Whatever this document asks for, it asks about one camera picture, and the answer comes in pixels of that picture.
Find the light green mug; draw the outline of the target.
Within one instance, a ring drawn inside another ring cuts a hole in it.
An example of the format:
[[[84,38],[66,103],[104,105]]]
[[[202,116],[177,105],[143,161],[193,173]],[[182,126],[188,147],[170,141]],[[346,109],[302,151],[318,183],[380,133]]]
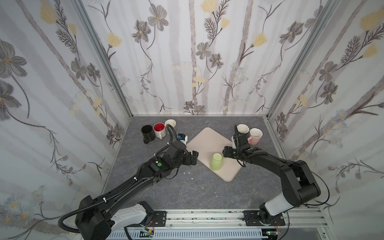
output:
[[[212,171],[219,171],[223,166],[223,156],[219,153],[215,153],[210,161],[210,169]]]

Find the beige rectangular tray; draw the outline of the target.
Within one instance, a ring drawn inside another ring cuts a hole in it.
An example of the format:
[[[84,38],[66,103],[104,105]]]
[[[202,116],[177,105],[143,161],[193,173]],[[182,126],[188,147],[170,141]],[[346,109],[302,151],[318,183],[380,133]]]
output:
[[[215,153],[223,156],[223,149],[225,146],[232,147],[232,142],[211,128],[204,128],[187,144],[188,151],[199,152],[198,160],[205,165],[209,170],[210,161]],[[225,182],[231,182],[236,174],[241,169],[241,166],[235,159],[225,158],[223,156],[223,166],[219,171],[212,171],[218,175]]]

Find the pink mug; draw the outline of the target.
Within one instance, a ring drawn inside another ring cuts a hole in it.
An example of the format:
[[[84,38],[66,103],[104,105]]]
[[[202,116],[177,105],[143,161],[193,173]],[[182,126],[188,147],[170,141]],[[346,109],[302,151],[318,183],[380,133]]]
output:
[[[260,129],[252,128],[249,131],[248,143],[254,146],[261,140],[262,136],[263,132]]]

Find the white cream mug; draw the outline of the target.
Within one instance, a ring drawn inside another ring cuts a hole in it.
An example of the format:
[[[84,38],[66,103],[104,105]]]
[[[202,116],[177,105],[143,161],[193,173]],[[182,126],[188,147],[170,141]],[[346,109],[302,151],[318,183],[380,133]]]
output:
[[[166,129],[166,126],[164,123],[156,123],[153,126],[153,129],[154,129],[156,137],[159,138],[160,140],[162,140],[163,138],[166,137],[167,129]]]

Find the grey mug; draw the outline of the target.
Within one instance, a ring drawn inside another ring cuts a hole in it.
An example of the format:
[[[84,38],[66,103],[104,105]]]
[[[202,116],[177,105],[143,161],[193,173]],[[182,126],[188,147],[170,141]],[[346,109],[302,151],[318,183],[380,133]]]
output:
[[[165,126],[167,126],[167,125],[170,125],[174,128],[177,125],[177,122],[173,119],[168,119],[165,121]]]

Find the black mug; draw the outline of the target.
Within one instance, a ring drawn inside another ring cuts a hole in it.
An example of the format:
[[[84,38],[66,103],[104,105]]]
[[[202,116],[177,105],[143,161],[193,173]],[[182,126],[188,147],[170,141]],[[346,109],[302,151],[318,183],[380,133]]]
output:
[[[141,132],[143,135],[144,144],[148,144],[149,142],[152,142],[156,138],[156,134],[155,134],[154,129],[151,125],[143,126],[141,128]]]

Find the dark green mug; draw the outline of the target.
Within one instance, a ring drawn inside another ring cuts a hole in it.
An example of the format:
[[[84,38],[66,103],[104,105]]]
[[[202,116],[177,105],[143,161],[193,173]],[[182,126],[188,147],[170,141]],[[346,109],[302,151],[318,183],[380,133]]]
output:
[[[249,136],[250,128],[245,124],[238,124],[237,131],[241,135]]]

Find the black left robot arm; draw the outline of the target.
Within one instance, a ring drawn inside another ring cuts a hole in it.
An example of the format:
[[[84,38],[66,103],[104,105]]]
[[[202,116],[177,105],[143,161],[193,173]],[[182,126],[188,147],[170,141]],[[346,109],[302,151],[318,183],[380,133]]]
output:
[[[142,163],[131,178],[94,199],[91,196],[85,197],[77,210],[59,218],[58,226],[67,232],[81,234],[85,240],[105,240],[117,224],[113,216],[127,201],[162,179],[169,179],[171,172],[180,166],[196,165],[199,152],[189,152],[171,125],[167,125],[166,129],[170,141]]]

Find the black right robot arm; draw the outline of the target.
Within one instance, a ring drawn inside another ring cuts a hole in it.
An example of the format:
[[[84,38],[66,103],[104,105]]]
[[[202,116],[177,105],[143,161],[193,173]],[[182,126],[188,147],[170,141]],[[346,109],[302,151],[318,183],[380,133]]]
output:
[[[251,130],[247,125],[234,126],[232,146],[224,147],[223,156],[235,159],[241,167],[245,163],[260,166],[281,180],[282,192],[260,205],[256,219],[264,226],[280,224],[283,213],[306,204],[321,195],[315,178],[325,182],[318,174],[311,171],[304,161],[293,162],[276,157],[249,143]]]

